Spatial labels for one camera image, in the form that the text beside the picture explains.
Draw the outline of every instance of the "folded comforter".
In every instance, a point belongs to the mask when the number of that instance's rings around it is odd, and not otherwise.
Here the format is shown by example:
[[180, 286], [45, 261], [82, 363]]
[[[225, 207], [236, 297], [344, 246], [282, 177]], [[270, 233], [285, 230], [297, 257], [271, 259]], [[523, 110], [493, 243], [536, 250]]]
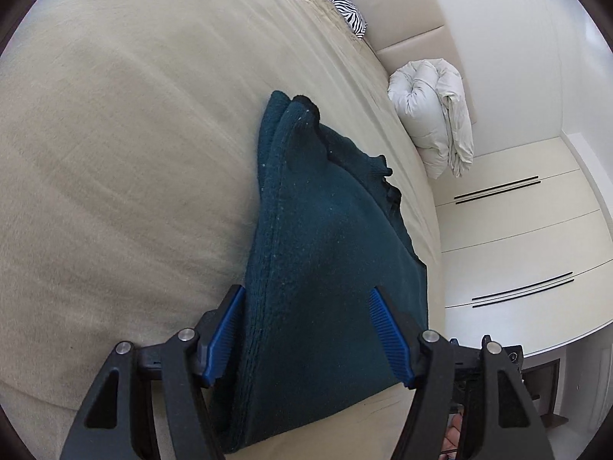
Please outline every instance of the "folded comforter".
[[462, 176], [473, 163], [473, 130], [458, 70], [443, 59], [409, 62], [392, 74], [388, 96], [422, 158], [437, 179], [451, 167]]

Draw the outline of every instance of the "upholstered headboard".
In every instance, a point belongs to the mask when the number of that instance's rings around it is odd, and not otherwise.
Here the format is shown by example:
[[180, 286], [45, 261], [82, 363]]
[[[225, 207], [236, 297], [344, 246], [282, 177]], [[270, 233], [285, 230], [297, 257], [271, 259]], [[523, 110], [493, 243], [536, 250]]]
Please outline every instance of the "upholstered headboard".
[[468, 79], [437, 0], [352, 0], [369, 23], [366, 40], [388, 74], [410, 61], [445, 59], [464, 79], [468, 110], [476, 120]]

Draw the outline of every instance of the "white wardrobe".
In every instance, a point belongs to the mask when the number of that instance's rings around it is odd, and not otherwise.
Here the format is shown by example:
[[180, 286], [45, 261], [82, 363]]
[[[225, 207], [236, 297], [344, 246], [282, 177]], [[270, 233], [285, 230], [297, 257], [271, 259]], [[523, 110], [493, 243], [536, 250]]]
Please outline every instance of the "white wardrobe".
[[613, 242], [560, 138], [478, 157], [432, 182], [446, 281], [446, 336], [484, 334], [535, 355], [613, 321]]

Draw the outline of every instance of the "mattress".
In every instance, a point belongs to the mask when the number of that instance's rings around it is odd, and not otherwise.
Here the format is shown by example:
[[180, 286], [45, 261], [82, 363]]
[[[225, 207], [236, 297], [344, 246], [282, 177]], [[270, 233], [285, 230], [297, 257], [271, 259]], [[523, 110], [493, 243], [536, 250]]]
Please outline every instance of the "mattress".
[[[116, 342], [163, 342], [242, 281], [274, 89], [385, 154], [443, 330], [424, 168], [328, 0], [38, 0], [0, 57], [0, 403], [38, 460], [59, 456]], [[232, 458], [385, 459], [410, 402], [395, 386]]]

